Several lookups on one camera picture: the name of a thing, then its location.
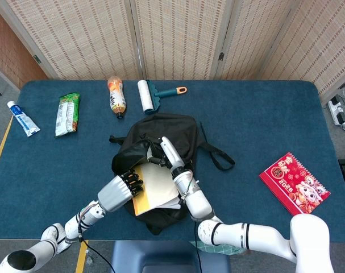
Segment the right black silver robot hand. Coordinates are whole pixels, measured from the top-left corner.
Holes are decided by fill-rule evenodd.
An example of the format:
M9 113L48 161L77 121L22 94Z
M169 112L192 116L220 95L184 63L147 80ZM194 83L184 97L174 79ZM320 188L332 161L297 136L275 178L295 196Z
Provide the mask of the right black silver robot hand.
M173 177L178 176L185 171L185 163L181 159L172 142L165 136L159 139L163 154L158 158L153 156L152 145L147 151L147 160L149 163L160 167L167 167Z

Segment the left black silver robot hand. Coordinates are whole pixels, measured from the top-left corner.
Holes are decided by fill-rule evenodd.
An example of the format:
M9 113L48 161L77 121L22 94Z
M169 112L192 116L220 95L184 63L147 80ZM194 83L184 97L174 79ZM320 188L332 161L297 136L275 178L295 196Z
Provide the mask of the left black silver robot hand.
M143 191L143 180L134 169L116 175L98 192L98 202L107 212L113 212Z

